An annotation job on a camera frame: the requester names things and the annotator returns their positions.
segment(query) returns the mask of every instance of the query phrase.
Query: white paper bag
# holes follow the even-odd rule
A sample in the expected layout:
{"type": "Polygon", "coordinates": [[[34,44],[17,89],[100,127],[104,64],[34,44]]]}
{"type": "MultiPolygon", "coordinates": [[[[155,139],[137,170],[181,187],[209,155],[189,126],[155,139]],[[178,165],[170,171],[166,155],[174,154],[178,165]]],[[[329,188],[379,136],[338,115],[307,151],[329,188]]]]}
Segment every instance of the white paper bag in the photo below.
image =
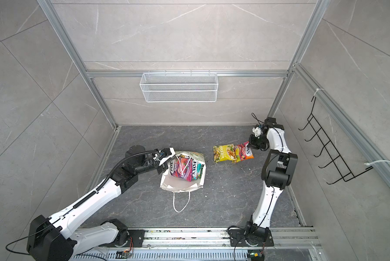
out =
{"type": "Polygon", "coordinates": [[[170,164],[173,161],[171,161],[167,164],[168,168],[161,176],[160,187],[162,189],[164,189],[165,191],[172,191],[173,192],[173,208],[175,209],[176,212],[181,212],[182,210],[185,209],[185,207],[189,203],[190,192],[195,191],[198,188],[203,187],[204,181],[205,181],[206,166],[205,166],[204,155],[202,153],[190,152],[190,151],[176,151],[175,153],[176,153],[176,156],[180,156],[180,155],[189,156],[192,159],[196,160],[198,163],[204,165],[204,167],[202,169],[201,178],[199,178],[197,180],[187,181],[187,180],[182,179],[180,177],[173,177],[170,174],[170,164]],[[186,205],[183,207],[183,209],[181,211],[177,211],[175,208],[175,193],[178,193],[178,192],[189,192],[188,202],[186,203],[186,205]]]}

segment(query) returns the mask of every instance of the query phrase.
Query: metal track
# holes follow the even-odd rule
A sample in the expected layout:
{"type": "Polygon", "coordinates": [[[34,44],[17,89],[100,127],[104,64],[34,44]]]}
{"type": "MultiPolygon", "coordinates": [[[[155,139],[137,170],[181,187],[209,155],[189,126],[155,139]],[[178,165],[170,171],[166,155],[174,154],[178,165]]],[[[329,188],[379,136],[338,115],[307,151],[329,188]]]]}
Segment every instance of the metal track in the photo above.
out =
{"type": "Polygon", "coordinates": [[[53,4],[50,2],[50,0],[37,0],[37,2],[40,5],[42,11],[47,16],[50,24],[54,28],[54,31],[56,32],[63,46],[65,47],[67,53],[69,54],[70,58],[75,64],[77,70],[81,74],[83,80],[85,81],[86,85],[91,91],[93,97],[95,97],[96,101],[98,102],[99,107],[101,107],[101,110],[105,114],[105,117],[108,119],[112,128],[115,129],[117,127],[117,124],[115,122],[114,116],[112,116],[112,113],[108,109],[108,106],[106,105],[104,98],[99,93],[94,82],[86,75],[85,65],[83,64],[82,59],[80,58],[77,50],[72,44],[72,41],[67,35],[66,30],[62,22],[60,21],[60,18],[58,17],[56,10],[53,7],[53,4]]]}
{"type": "Polygon", "coordinates": [[[91,179],[89,180],[88,186],[86,187],[85,193],[88,193],[91,189],[93,189],[98,182],[100,182],[100,178],[102,175],[102,171],[104,170],[105,164],[108,160],[109,154],[111,153],[112,148],[114,147],[115,141],[118,137],[118,134],[121,130],[121,126],[117,127],[113,132],[111,133],[111,136],[109,137],[108,143],[105,146],[104,152],[102,153],[101,158],[99,159],[98,165],[95,168],[95,171],[92,174],[91,179]]]}
{"type": "Polygon", "coordinates": [[[219,77],[286,77],[287,70],[88,70],[88,77],[141,77],[145,73],[215,73],[219,77]]]}
{"type": "MultiPolygon", "coordinates": [[[[134,228],[146,231],[143,246],[135,248],[128,260],[234,260],[227,228],[134,228]]],[[[314,228],[271,228],[275,246],[266,249],[311,249],[322,253],[314,228]]],[[[100,255],[113,261],[117,251],[128,248],[97,248],[87,254],[100,255]]],[[[248,250],[262,246],[237,247],[236,260],[247,260],[248,250]]],[[[71,260],[97,260],[96,257],[74,256],[71,260]]]]}
{"type": "Polygon", "coordinates": [[[291,64],[289,65],[288,76],[286,77],[286,79],[282,81],[278,93],[276,94],[276,97],[272,103],[271,109],[269,110],[268,117],[273,117],[275,115],[276,110],[279,107],[279,104],[281,103],[282,98],[286,92],[286,89],[288,88],[288,85],[292,79],[293,66],[295,63],[299,63],[302,57],[304,56],[305,51],[307,50],[307,47],[311,42],[311,39],[313,38],[315,31],[317,30],[318,24],[320,24],[321,18],[323,18],[323,15],[327,10],[329,4],[330,4],[330,0],[317,1],[313,14],[311,15],[307,28],[305,29],[304,35],[302,36],[298,48],[295,51],[294,57],[292,58],[291,64]]]}
{"type": "MultiPolygon", "coordinates": [[[[301,64],[295,64],[294,71],[312,92],[316,89],[322,89],[318,82],[307,72],[307,70],[304,69],[304,67],[302,67],[301,64]]],[[[327,91],[320,90],[315,94],[315,96],[369,162],[378,159],[387,159],[380,149],[376,147],[376,145],[366,136],[366,134],[356,125],[346,112],[344,112],[333,100],[327,91]]],[[[373,164],[372,166],[390,187],[390,163],[379,162],[373,164]]]]}

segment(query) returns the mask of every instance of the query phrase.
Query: red chip bag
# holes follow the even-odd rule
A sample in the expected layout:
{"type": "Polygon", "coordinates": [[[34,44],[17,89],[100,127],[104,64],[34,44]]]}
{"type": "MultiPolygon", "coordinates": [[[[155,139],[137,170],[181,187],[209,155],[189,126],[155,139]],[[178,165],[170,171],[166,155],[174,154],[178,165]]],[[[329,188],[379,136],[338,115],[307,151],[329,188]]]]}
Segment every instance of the red chip bag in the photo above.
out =
{"type": "Polygon", "coordinates": [[[234,152],[236,160],[233,162],[240,162],[245,159],[253,159],[253,153],[251,152],[249,142],[235,145],[234,152]]]}

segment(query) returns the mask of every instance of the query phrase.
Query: paper bag handle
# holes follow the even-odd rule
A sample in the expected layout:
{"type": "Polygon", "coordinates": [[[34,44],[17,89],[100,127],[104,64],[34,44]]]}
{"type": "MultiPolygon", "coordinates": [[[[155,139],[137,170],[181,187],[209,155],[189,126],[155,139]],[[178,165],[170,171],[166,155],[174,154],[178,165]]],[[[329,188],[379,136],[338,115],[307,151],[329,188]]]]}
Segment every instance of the paper bag handle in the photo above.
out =
{"type": "Polygon", "coordinates": [[[186,206],[188,206],[189,200],[191,199],[191,192],[190,191],[188,192],[188,202],[186,203],[186,205],[183,207],[183,209],[181,211],[177,211],[176,208],[175,208],[175,193],[176,192],[173,192],[173,209],[176,212],[180,213],[180,212],[182,212],[185,209],[186,206]]]}

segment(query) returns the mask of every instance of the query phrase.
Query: zip tie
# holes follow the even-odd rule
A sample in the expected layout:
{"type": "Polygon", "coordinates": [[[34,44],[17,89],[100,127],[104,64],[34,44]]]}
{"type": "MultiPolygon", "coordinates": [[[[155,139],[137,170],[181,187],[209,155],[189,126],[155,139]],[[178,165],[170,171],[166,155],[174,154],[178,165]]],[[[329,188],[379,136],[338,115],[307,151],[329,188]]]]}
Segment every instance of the zip tie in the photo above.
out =
{"type": "Polygon", "coordinates": [[[317,94],[318,90],[324,90],[324,89],[320,89],[320,88],[315,89],[315,92],[314,92],[313,96],[315,96],[317,94]]]}
{"type": "Polygon", "coordinates": [[[364,163],[366,166],[370,166],[372,164],[375,164],[375,163],[378,163],[378,162],[388,162],[390,163],[390,160],[386,160],[386,159],[378,159],[378,160],[375,160],[375,161],[372,161],[372,162],[366,162],[364,163]]]}

